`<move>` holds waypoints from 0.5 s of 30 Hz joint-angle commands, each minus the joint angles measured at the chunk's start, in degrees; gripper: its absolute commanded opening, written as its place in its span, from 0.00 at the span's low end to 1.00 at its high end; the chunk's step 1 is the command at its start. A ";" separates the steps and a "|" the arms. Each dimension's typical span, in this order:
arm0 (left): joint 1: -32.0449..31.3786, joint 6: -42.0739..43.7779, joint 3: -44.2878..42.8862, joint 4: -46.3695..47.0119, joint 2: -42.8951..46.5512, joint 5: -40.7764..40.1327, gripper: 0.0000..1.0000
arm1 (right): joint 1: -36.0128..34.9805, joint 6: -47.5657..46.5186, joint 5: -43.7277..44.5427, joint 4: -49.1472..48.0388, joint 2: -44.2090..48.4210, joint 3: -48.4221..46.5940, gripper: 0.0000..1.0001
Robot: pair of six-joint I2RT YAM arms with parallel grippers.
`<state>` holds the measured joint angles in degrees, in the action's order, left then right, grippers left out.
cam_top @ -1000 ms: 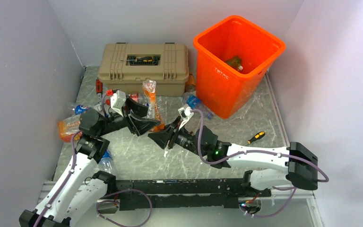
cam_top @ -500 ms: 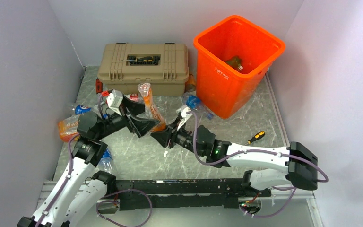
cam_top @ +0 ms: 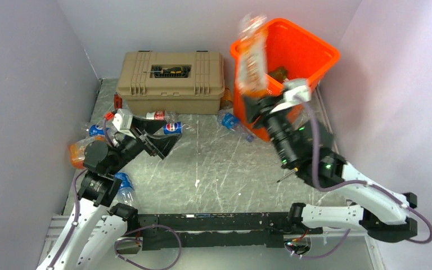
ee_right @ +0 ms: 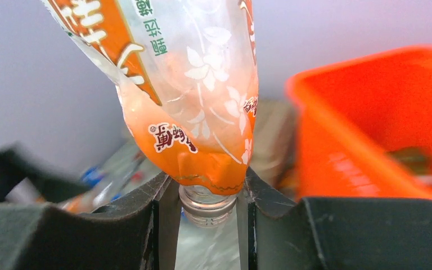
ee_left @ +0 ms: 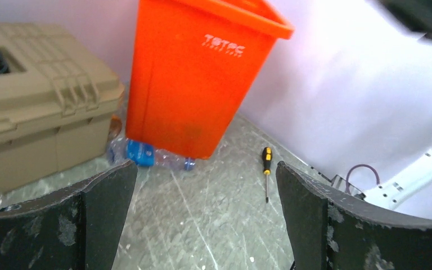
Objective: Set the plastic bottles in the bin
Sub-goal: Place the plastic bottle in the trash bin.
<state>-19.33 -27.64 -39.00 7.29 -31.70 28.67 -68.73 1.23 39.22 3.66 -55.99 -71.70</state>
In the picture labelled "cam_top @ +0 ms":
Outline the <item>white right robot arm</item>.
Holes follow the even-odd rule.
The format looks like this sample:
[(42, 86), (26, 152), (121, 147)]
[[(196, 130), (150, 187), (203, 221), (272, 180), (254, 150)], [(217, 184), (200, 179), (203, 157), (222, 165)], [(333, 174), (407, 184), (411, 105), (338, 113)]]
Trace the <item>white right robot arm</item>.
[(334, 137), (303, 102), (309, 120), (299, 128), (289, 122), (292, 104), (282, 96), (244, 96), (246, 118), (269, 135), (281, 166), (294, 171), (306, 185), (321, 192), (337, 192), (351, 206), (320, 207), (294, 204), (287, 219), (293, 233), (307, 228), (362, 229), (376, 240), (414, 241), (418, 224), (413, 218), (417, 196), (393, 192), (358, 171), (332, 149)]

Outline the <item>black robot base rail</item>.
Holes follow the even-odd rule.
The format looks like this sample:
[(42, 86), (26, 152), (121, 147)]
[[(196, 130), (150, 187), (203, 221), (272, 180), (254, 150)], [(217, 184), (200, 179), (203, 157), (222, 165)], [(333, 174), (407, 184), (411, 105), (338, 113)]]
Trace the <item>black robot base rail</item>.
[(321, 234), (307, 228), (287, 212), (139, 214), (137, 210), (113, 208), (126, 222), (124, 232), (142, 240), (144, 251), (164, 248), (210, 248), (263, 245), (281, 248), (290, 236)]

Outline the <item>tall orange label bottle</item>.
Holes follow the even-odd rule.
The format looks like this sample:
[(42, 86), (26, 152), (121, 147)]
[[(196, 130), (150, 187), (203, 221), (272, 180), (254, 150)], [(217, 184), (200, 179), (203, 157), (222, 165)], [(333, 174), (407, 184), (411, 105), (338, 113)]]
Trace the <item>tall orange label bottle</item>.
[(264, 15), (246, 15), (239, 24), (240, 57), (236, 83), (239, 92), (250, 97), (261, 98), (267, 91), (267, 31), (263, 28)]

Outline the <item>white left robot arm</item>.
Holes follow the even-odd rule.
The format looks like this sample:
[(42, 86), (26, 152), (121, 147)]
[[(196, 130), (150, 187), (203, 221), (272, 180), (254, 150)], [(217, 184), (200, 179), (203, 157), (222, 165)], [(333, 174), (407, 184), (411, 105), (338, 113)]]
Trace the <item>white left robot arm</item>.
[(82, 182), (77, 186), (72, 181), (73, 211), (38, 269), (95, 269), (118, 238), (144, 229), (136, 208), (112, 204), (122, 183), (116, 175), (142, 152), (164, 159), (181, 135), (157, 135), (165, 120), (139, 118), (122, 109), (108, 112), (103, 122), (108, 121), (123, 140), (114, 144), (106, 136), (85, 148)]

